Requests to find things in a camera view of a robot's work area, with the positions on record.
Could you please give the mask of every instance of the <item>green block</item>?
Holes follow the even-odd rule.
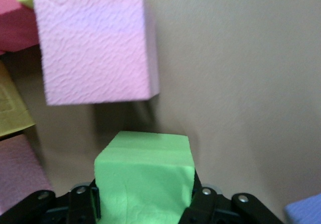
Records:
[[[99,224],[177,224],[194,173],[186,136],[120,132],[95,160]]]

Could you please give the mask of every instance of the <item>blue block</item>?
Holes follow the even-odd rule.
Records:
[[[285,211],[291,224],[320,224],[321,194],[291,203]]]

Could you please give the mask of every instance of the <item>metal bolt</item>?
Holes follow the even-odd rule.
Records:
[[[212,192],[211,192],[211,190],[210,190],[209,188],[204,188],[204,189],[202,190],[202,193],[203,193],[204,195],[210,195]]]
[[[84,193],[86,191],[86,187],[85,186],[81,186],[77,189],[76,193],[77,194],[81,194]]]
[[[239,195],[240,202],[246,203],[249,199],[245,195]]]
[[[42,199],[45,199],[49,196],[49,192],[47,191],[44,191],[42,192],[39,196],[38,196],[38,200],[42,200]]]

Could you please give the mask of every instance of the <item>screw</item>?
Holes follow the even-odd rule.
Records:
[[[77,189],[76,193],[77,194],[81,194],[84,193],[86,191],[86,187],[85,186],[81,186]]]
[[[39,196],[38,196],[38,200],[42,200],[42,199],[45,199],[49,196],[49,192],[47,191],[44,191],[42,192]]]
[[[209,188],[204,188],[204,189],[202,190],[202,193],[203,193],[204,195],[210,195],[212,192],[211,192],[211,190],[210,190]]]
[[[240,202],[247,203],[249,199],[245,195],[239,195]]]

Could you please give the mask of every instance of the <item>red block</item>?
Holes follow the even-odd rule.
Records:
[[[52,190],[27,138],[0,141],[0,215],[38,190]]]
[[[17,0],[0,0],[0,54],[16,52],[39,43],[34,11]]]

